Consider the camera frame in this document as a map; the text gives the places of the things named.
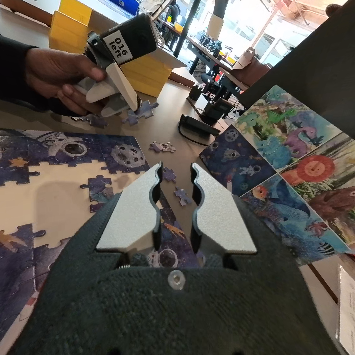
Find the beige cylinder lamp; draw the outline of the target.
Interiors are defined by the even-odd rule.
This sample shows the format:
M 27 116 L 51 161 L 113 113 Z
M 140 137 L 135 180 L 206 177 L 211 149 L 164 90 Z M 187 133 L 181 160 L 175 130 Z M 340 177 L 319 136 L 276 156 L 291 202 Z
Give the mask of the beige cylinder lamp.
M 215 0 L 213 13 L 211 15 L 208 27 L 207 37 L 212 40 L 218 40 L 222 26 L 224 24 L 224 15 L 228 0 Z

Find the person's left hand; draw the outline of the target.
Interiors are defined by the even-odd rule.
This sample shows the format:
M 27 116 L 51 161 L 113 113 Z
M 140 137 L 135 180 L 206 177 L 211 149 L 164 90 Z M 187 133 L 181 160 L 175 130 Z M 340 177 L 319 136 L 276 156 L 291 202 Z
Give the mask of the person's left hand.
M 29 87 L 41 96 L 56 98 L 77 116 L 100 114 L 101 102 L 89 103 L 74 85 L 89 77 L 101 82 L 106 72 L 83 54 L 32 48 L 25 56 L 25 77 Z

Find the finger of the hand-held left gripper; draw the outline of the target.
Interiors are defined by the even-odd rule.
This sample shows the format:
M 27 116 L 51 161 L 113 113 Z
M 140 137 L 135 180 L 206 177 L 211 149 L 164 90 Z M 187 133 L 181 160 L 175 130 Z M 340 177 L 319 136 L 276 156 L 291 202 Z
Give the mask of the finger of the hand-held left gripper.
M 110 86 L 109 98 L 112 98 L 115 94 L 121 94 L 123 99 L 133 111 L 139 109 L 141 106 L 141 99 L 124 75 L 121 68 L 116 63 L 112 63 L 107 66 L 106 73 Z

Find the pale paper bag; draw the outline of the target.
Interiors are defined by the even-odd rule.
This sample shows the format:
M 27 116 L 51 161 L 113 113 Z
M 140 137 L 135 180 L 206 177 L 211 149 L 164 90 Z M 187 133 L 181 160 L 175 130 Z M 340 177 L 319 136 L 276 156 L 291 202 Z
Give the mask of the pale paper bag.
M 233 64 L 232 70 L 241 70 L 251 64 L 255 55 L 255 49 L 253 47 L 249 47 Z

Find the yellow foam block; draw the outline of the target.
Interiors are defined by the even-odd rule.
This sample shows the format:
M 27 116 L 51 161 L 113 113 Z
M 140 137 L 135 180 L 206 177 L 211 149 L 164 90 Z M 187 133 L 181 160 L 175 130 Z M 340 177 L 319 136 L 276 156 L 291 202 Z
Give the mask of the yellow foam block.
M 55 11 L 49 34 L 49 47 L 69 53 L 83 53 L 89 33 L 90 17 L 82 23 L 60 11 Z M 136 91 L 156 98 L 173 70 L 151 57 L 139 58 L 120 66 Z

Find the background wooden desk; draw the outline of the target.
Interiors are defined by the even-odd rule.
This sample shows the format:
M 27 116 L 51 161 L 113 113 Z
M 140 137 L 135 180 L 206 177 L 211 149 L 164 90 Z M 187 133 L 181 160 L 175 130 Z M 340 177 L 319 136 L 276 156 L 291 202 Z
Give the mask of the background wooden desk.
M 237 78 L 235 78 L 232 73 L 231 73 L 231 66 L 227 65 L 226 63 L 218 60 L 215 58 L 209 51 L 207 51 L 201 44 L 198 42 L 194 41 L 191 37 L 187 36 L 186 40 L 189 41 L 188 44 L 188 49 L 196 55 L 195 60 L 193 61 L 193 64 L 191 65 L 191 68 L 189 70 L 190 74 L 193 74 L 198 60 L 201 60 L 204 62 L 209 68 L 213 68 L 214 65 L 218 65 L 219 70 L 231 81 L 233 82 L 237 87 L 239 87 L 242 91 L 245 91 L 249 88 L 246 84 L 243 82 L 239 81 Z

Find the blue crate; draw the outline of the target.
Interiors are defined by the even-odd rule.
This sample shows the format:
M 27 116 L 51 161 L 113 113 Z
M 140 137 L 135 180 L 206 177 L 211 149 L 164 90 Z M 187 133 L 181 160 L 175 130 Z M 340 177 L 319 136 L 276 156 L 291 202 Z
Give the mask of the blue crate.
M 139 1 L 137 0 L 110 0 L 110 2 L 133 16 L 136 16 L 139 13 Z

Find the black charging dock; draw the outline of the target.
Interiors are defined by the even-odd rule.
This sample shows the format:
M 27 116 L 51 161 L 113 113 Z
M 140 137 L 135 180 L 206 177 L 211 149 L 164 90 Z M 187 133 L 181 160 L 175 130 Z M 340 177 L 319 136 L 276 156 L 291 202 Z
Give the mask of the black charging dock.
M 229 101 L 218 98 L 215 101 L 208 101 L 204 112 L 201 115 L 201 119 L 204 123 L 212 126 L 214 125 L 222 116 L 227 115 L 232 109 L 234 105 Z

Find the illustrated animal puzzle box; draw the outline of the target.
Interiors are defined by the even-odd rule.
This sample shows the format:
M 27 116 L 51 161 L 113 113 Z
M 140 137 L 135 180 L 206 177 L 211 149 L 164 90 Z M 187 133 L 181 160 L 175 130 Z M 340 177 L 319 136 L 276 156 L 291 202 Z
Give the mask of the illustrated animal puzzle box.
M 355 141 L 274 85 L 200 154 L 299 265 L 354 256 Z

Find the black upright pole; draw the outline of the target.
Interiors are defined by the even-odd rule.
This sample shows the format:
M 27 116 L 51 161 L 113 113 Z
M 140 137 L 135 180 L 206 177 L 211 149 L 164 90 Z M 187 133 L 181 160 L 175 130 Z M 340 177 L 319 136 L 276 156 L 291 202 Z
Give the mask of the black upright pole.
M 193 21 L 193 18 L 194 18 L 195 14 L 196 14 L 196 12 L 198 10 L 200 2 L 201 2 L 200 0 L 194 0 L 193 1 L 192 7 L 191 7 L 190 12 L 189 12 L 189 15 L 188 15 L 187 20 L 186 20 L 186 22 L 184 24 L 183 30 L 182 30 L 182 32 L 180 34 L 179 40 L 178 40 L 178 42 L 176 44 L 176 47 L 175 47 L 175 50 L 174 50 L 174 53 L 173 53 L 175 58 L 178 58 L 178 56 L 179 56 L 179 53 L 180 53 L 181 48 L 183 46 L 183 43 L 184 43 L 184 41 L 185 41 L 185 39 L 187 37 L 190 25 L 191 25 L 191 23 Z

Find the laminated instruction sheet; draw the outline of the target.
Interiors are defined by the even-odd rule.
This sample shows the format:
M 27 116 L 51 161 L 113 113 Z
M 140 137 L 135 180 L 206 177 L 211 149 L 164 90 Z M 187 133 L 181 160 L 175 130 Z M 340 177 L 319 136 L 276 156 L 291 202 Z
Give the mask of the laminated instruction sheet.
M 336 339 L 349 355 L 355 354 L 355 281 L 339 267 L 339 317 Z

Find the black power adapter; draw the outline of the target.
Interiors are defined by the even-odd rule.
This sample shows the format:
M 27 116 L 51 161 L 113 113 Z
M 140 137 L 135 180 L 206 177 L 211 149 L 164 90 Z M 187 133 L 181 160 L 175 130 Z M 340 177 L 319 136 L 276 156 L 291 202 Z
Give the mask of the black power adapter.
M 217 137 L 221 133 L 219 129 L 216 129 L 202 121 L 199 121 L 198 119 L 195 119 L 191 116 L 187 116 L 184 114 L 180 116 L 180 120 L 178 124 L 178 131 L 179 133 L 182 134 L 181 128 L 196 133 L 205 138 L 209 136 Z

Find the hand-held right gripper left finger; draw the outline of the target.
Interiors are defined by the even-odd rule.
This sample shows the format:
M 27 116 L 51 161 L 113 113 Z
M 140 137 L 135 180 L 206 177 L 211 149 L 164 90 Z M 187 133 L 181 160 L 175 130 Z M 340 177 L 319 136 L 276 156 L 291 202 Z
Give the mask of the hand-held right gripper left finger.
M 160 248 L 160 199 L 163 164 L 159 162 L 122 190 L 98 241 L 98 252 L 128 256 Z

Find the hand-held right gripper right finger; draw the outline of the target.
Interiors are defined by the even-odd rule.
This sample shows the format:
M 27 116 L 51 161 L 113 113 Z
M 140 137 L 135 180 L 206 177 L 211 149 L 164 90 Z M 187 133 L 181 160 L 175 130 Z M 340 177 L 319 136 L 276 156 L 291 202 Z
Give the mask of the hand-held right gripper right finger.
M 192 214 L 190 242 L 193 252 L 203 255 L 254 255 L 257 253 L 249 230 L 232 193 L 200 165 L 190 167 Z

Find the joined planet puzzle pieces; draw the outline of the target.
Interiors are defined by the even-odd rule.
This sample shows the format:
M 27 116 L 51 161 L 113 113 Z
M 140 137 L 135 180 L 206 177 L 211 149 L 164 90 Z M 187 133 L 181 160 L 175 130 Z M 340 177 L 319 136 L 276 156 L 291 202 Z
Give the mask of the joined planet puzzle pieces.
M 103 175 L 89 178 L 87 184 L 80 185 L 80 189 L 88 190 L 91 213 L 99 211 L 115 195 L 112 187 L 112 179 L 105 178 Z

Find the space jigsaw puzzle board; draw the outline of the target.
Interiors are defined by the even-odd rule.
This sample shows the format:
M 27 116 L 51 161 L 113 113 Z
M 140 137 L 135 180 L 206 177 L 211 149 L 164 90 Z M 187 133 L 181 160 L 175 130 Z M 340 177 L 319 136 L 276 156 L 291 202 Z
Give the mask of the space jigsaw puzzle board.
M 90 212 L 89 178 L 120 193 L 149 164 L 132 136 L 1 130 L 1 354 L 27 322 L 50 268 Z

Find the white flat box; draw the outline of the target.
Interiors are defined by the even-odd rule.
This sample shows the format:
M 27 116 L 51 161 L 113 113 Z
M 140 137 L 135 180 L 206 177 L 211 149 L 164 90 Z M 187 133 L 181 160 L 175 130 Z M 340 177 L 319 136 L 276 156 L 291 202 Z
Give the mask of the white flat box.
M 88 31 L 95 32 L 113 55 L 116 55 L 116 50 L 121 51 L 121 56 L 115 57 L 119 65 L 151 57 L 169 69 L 186 66 L 163 46 L 158 29 L 148 14 L 143 13 L 131 19 L 124 18 L 122 23 L 117 24 L 92 10 Z

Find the row of puzzle pieces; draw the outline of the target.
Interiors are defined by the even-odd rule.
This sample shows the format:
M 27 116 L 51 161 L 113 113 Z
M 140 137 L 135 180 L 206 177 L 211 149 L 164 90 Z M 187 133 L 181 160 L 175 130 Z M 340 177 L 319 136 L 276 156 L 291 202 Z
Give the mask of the row of puzzle pieces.
M 176 151 L 176 148 L 170 142 L 158 143 L 154 141 L 149 145 L 149 150 L 152 150 L 155 153 L 160 153 L 160 152 L 174 153 Z M 163 179 L 165 179 L 167 182 L 176 183 L 176 174 L 172 169 L 164 166 Z M 189 196 L 186 194 L 185 190 L 180 189 L 178 186 L 175 186 L 174 194 L 176 197 L 179 198 L 179 203 L 181 206 L 186 206 L 187 204 L 190 204 L 192 202 Z

